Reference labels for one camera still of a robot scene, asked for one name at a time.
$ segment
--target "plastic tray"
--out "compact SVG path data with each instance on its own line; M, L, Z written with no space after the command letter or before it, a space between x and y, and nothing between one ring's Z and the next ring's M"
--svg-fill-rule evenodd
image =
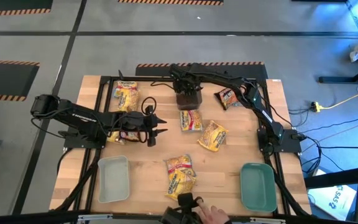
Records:
M244 164L240 174L241 202L246 209L272 212L277 208L273 169L267 164Z
M125 156L99 160L100 203L117 202L129 197L129 166Z

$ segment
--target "green plastic tray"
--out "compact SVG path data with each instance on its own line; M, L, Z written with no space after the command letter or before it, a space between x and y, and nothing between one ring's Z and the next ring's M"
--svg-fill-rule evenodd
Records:
M277 208L273 169L267 164L244 164L240 173L241 202L246 209L272 212Z

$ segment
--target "concrete floor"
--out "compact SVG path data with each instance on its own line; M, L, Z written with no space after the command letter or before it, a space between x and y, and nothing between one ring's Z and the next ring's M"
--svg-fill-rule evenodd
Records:
M54 1L50 14L0 17L0 30L71 30L80 0ZM219 6L173 6L118 4L88 1L81 31L293 31L358 32L343 3L308 3L287 0L227 0ZM36 129L30 124L32 98L50 93L68 37L0 37L0 60L40 62L40 70L25 102L0 101L0 215L10 212L24 174ZM329 106L352 95L357 85L327 85L316 82L320 75L353 76L358 62L348 54L358 44L354 37L218 37L218 36L110 36L77 37L59 96L76 101L83 75L135 73L138 63L264 61L269 78L283 80L288 107L304 108L311 101ZM358 98L319 114L310 113L298 129L358 118ZM291 118L298 123L299 116ZM310 132L321 139L357 123ZM49 131L66 127L54 121ZM310 142L302 142L303 148ZM358 128L325 140L323 146L358 146ZM24 213L45 212L56 179L56 165L63 141L47 136L35 170ZM311 159L316 148L303 154ZM357 149L327 149L343 169L358 167ZM326 158L321 167L338 169Z

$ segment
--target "human hand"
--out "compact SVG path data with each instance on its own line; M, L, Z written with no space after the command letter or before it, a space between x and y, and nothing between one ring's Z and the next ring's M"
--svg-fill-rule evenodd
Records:
M196 213L200 216L203 224L225 224L230 219L224 210L218 209L215 206L211 206L211 210L199 199L197 200L199 208L196 209Z

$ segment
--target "wooden tabletop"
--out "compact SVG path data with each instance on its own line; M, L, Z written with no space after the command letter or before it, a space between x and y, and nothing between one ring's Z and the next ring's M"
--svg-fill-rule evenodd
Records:
M94 108L99 80L100 76L84 76L77 104ZM213 95L221 91L223 87L210 83L203 84L203 102L200 106L203 125L206 126L210 120L213 120L228 130L219 151L212 152L197 143L197 139L201 136L200 132L181 131L175 93L171 89L163 85L150 86L150 82L138 82L138 85L140 102L148 96L157 100L155 114L168 122L159 124L158 128L167 128L168 131L157 136L157 145L154 147L134 142L129 142L124 146L107 143L101 153L102 158L124 155L129 160L131 192L127 200L99 203L98 172L92 212L160 215L167 206L177 207L176 201L165 196L168 189L168 175L163 160L189 154L193 169L197 174L196 184L192 190L194 197L203 197L208 205L216 205L229 215L271 215L271 213L251 212L241 204L239 178L241 167L248 162L264 163L257 143L258 121L251 110L239 106L230 107L224 111ZM280 115L289 119L281 81L267 80L267 88L271 105ZM116 110L117 99L112 98L109 111ZM273 117L284 127L289 128L289 125L282 122L276 115ZM51 209L58 207L77 184L84 151L84 149L74 149L62 161L50 203ZM287 188L302 208L310 213L299 159L294 154L281 153L280 155ZM283 213L282 200L277 186L276 190L278 210ZM87 193L88 186L86 185L81 199L81 208L85 207Z

